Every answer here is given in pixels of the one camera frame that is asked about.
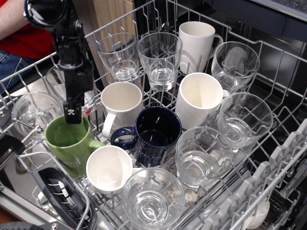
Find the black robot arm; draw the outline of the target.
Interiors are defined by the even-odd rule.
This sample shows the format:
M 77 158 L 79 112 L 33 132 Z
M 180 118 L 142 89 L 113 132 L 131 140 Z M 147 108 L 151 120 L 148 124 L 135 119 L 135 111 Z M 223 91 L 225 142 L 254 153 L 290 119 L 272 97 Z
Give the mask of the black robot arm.
M 94 66 L 87 57 L 89 46 L 75 7 L 70 0 L 27 0 L 24 13 L 31 25 L 51 33 L 58 67 L 64 72 L 66 123 L 79 124 L 84 94 L 93 89 Z

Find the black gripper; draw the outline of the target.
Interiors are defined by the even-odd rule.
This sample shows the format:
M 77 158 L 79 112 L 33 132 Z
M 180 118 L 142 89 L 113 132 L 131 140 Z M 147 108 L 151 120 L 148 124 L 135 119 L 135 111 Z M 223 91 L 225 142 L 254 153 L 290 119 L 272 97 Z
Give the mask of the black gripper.
M 81 65 L 68 66 L 59 62 L 59 68 L 64 72 L 65 78 L 66 101 L 63 109 L 66 123 L 80 124 L 84 93 L 93 90 L 93 63 L 84 60 Z

